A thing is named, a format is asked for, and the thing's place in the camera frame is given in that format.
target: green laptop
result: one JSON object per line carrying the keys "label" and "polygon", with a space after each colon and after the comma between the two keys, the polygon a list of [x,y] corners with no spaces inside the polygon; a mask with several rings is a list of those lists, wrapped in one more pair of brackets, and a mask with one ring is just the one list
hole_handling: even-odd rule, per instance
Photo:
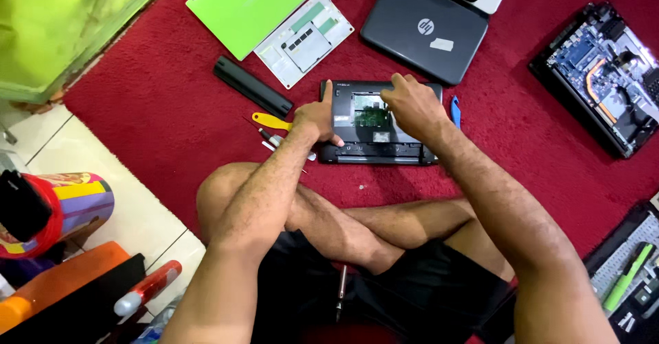
{"label": "green laptop", "polygon": [[188,0],[186,5],[242,61],[306,0]]}

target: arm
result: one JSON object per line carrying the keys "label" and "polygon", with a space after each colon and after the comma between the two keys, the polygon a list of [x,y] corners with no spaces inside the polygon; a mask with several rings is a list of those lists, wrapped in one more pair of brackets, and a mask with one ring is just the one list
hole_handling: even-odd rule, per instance
{"label": "arm", "polygon": [[284,228],[309,149],[317,141],[343,145],[331,111],[327,81],[323,102],[295,111],[288,137],[227,206],[161,343],[250,342],[258,267]]}
{"label": "arm", "polygon": [[449,121],[432,89],[392,77],[381,97],[401,129],[440,158],[519,279],[520,343],[617,343],[586,269],[538,201]]}

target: yellow pry tool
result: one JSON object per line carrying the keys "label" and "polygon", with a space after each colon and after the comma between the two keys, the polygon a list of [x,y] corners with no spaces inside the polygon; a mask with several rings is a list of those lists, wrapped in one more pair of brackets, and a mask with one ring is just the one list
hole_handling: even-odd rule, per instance
{"label": "yellow pry tool", "polygon": [[291,130],[292,122],[285,122],[272,115],[264,114],[262,112],[255,112],[252,114],[252,120],[272,129],[285,129]]}

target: black shorts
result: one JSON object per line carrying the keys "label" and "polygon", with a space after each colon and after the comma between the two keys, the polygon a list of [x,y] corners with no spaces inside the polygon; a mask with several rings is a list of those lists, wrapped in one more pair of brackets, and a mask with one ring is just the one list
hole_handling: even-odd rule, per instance
{"label": "black shorts", "polygon": [[[348,275],[340,322],[375,323],[414,343],[463,344],[509,290],[439,239],[406,251],[384,273],[358,272]],[[294,343],[309,326],[335,323],[339,279],[300,230],[282,232],[259,267],[252,342]]]}

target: hand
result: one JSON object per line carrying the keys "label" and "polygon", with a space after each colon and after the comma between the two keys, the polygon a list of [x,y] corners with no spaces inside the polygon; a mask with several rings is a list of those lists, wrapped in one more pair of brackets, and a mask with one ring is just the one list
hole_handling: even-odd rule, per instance
{"label": "hand", "polygon": [[323,95],[323,102],[312,102],[298,107],[295,110],[295,118],[292,121],[293,129],[313,130],[317,133],[318,142],[330,141],[332,144],[342,147],[344,145],[341,137],[334,134],[332,130],[332,81],[328,80]]}
{"label": "hand", "polygon": [[398,73],[391,76],[393,91],[382,90],[380,98],[393,112],[396,124],[407,134],[421,142],[434,135],[433,128],[450,121],[444,106],[431,87],[424,86],[411,75],[405,78]]}

